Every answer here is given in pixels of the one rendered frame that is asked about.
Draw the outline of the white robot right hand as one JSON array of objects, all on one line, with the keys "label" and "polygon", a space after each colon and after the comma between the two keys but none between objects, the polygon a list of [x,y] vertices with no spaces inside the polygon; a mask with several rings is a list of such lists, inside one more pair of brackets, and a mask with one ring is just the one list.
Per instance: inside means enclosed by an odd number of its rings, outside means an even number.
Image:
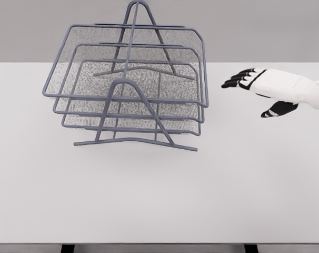
[{"label": "white robot right hand", "polygon": [[283,116],[297,109],[300,103],[306,103],[319,109],[319,90],[316,82],[310,79],[275,69],[251,68],[226,80],[221,88],[240,87],[259,96],[277,99],[262,118]]}]

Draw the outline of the medium grey mesh folder tray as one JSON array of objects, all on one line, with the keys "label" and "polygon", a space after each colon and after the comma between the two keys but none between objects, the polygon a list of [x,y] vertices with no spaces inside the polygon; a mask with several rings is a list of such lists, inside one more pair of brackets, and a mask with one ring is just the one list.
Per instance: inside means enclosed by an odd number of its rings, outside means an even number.
[{"label": "medium grey mesh folder tray", "polygon": [[56,111],[76,125],[98,125],[115,80],[134,81],[164,122],[202,122],[207,107],[204,62],[182,45],[81,43],[57,61],[47,87]]}]

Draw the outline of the small grey mesh folder tray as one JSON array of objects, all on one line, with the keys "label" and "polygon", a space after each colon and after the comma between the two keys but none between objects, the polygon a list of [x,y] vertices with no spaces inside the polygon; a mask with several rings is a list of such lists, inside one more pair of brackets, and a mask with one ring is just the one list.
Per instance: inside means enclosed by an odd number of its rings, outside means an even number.
[{"label": "small grey mesh folder tray", "polygon": [[[121,79],[123,72],[95,76],[95,72],[106,71],[111,64],[85,61],[79,65],[79,69],[71,69],[63,91],[66,97],[60,100],[57,109],[65,112],[62,123],[66,127],[96,130],[109,86],[115,79]],[[167,74],[165,65],[159,64],[130,64],[126,73],[126,78],[135,81],[142,89],[171,134],[198,135],[201,131],[204,109],[196,101],[199,98],[197,67],[178,66],[178,71],[187,78]],[[127,84],[118,85],[114,96],[138,97]],[[104,122],[105,128],[155,128],[155,121],[148,116],[149,112],[142,102],[113,100],[108,113],[110,116]]]}]

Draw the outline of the large grey mesh folder tray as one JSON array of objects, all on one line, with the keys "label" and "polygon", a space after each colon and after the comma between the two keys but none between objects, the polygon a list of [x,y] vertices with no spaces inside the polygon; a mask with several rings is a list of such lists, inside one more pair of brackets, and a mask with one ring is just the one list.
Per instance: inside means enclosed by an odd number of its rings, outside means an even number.
[{"label": "large grey mesh folder tray", "polygon": [[208,107],[204,40],[199,32],[185,26],[94,24],[71,25],[43,88],[43,95],[65,98],[63,92],[71,69],[80,62],[107,62],[111,67],[95,76],[126,73],[130,64],[165,65],[165,72],[181,78],[178,71],[187,64],[198,73],[197,103]]}]

